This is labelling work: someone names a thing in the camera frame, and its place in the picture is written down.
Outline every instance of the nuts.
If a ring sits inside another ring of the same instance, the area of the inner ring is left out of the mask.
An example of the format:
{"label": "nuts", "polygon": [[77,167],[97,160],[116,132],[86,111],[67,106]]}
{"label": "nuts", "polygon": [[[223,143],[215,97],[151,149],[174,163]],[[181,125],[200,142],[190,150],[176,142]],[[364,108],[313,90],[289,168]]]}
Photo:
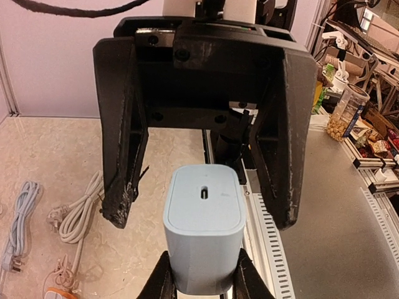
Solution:
{"label": "nuts", "polygon": [[344,140],[342,138],[342,135],[344,135],[346,129],[347,124],[342,120],[333,120],[332,118],[330,118],[330,121],[327,124],[327,133],[337,141]]}

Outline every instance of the perforated metal strip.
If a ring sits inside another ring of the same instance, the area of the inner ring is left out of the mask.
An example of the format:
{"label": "perforated metal strip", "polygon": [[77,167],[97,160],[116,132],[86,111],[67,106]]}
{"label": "perforated metal strip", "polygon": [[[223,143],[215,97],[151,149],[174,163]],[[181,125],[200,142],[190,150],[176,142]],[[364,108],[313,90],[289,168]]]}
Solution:
{"label": "perforated metal strip", "polygon": [[287,266],[286,254],[282,246],[280,233],[274,224],[272,216],[266,211],[260,193],[253,194],[255,207],[266,246],[267,256],[272,272],[273,285],[277,299],[294,299],[291,276]]}
{"label": "perforated metal strip", "polygon": [[362,192],[363,192],[368,204],[370,205],[375,217],[377,218],[378,224],[380,225],[380,228],[385,236],[385,239],[387,240],[389,249],[392,253],[395,263],[399,269],[399,248],[398,248],[396,238],[392,234],[391,228],[387,224],[385,216],[384,216],[380,206],[378,205],[378,202],[375,199],[375,197],[370,193],[369,190],[364,190],[362,188]]}

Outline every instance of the gray metal surface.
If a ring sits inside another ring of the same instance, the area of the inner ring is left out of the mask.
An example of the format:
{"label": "gray metal surface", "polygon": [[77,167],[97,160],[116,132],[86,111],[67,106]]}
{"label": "gray metal surface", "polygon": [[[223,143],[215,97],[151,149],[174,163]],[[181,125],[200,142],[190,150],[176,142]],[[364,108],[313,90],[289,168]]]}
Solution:
{"label": "gray metal surface", "polygon": [[296,225],[281,232],[296,298],[399,298],[399,271],[342,145],[309,131]]}

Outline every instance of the plastic jar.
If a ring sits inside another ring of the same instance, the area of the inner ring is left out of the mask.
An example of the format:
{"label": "plastic jar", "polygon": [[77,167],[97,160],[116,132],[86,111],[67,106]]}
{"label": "plastic jar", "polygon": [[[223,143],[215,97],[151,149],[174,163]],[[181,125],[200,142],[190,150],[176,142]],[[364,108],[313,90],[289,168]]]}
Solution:
{"label": "plastic jar", "polygon": [[348,137],[370,96],[348,83],[327,124],[327,133],[337,141]]}

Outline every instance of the white plastic box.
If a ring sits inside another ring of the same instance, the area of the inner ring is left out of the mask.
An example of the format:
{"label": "white plastic box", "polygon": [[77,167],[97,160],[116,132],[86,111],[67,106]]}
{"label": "white plastic box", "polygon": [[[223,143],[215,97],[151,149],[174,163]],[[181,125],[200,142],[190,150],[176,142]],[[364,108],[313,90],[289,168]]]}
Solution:
{"label": "white plastic box", "polygon": [[227,166],[183,166],[172,177],[163,215],[177,289],[219,295],[232,285],[246,223],[243,194]]}

